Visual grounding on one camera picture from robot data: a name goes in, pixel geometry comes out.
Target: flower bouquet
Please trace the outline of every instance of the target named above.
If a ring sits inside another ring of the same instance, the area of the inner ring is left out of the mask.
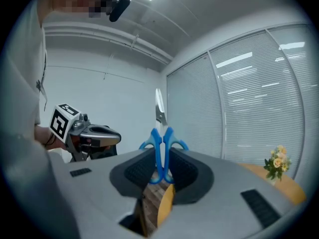
[[[271,151],[270,159],[265,159],[265,166],[264,168],[269,172],[266,175],[266,178],[270,181],[273,181],[273,185],[276,182],[276,179],[283,175],[283,172],[289,170],[289,166],[291,165],[290,159],[287,157],[287,150],[282,145],[277,146],[275,150]]]

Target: black rubber strip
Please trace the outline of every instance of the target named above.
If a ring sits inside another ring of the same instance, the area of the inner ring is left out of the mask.
[[[174,205],[196,203],[211,189],[214,182],[214,174],[209,166],[183,152],[188,151],[175,148],[169,151],[169,169],[176,192]]]
[[[248,190],[241,195],[264,229],[280,218],[280,215],[257,190]]]
[[[142,198],[142,193],[155,171],[155,149],[117,165],[111,170],[110,181],[122,196]]]
[[[89,168],[82,168],[82,169],[79,169],[79,170],[71,171],[70,174],[71,174],[72,177],[76,177],[76,176],[79,176],[79,175],[82,175],[82,174],[86,174],[86,173],[89,173],[89,172],[92,172],[92,170],[89,169]]]

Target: window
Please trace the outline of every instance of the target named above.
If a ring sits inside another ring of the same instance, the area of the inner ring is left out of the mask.
[[[189,149],[221,157],[222,116],[216,78],[208,55],[167,77],[168,124]]]
[[[304,116],[296,79],[282,50],[265,31],[211,51],[226,116],[225,159],[264,165],[284,145],[295,174],[304,140]]]
[[[191,150],[238,163],[264,165],[282,144],[286,174],[309,192],[319,162],[318,53],[305,24],[220,45],[167,77],[169,125]]]
[[[284,26],[269,30],[285,53],[284,59],[290,63],[299,83],[305,112],[305,142],[300,159],[296,181],[311,188],[311,176],[317,171],[319,158],[319,71],[318,44],[306,25]]]

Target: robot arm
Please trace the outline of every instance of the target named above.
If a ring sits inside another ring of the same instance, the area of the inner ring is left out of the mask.
[[[121,135],[115,130],[91,124],[87,114],[68,104],[55,106],[52,114],[50,130],[66,146],[72,154],[72,161],[85,161],[98,158],[106,152],[106,147],[118,144]],[[77,136],[79,142],[73,142],[72,137]]]

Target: wooden piece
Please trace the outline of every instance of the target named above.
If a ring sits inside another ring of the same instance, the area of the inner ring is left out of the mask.
[[[162,224],[162,222],[166,219],[172,209],[172,203],[174,199],[174,186],[170,184],[168,189],[165,191],[163,198],[161,199],[159,205],[159,214],[158,214],[158,227]]]
[[[266,175],[268,173],[262,166],[253,164],[240,164],[248,170],[252,171],[257,176],[266,180]],[[283,174],[282,180],[276,181],[275,186],[279,191],[281,191],[287,198],[290,199],[295,205],[302,203],[306,200],[306,195],[303,189],[295,182],[292,178]]]

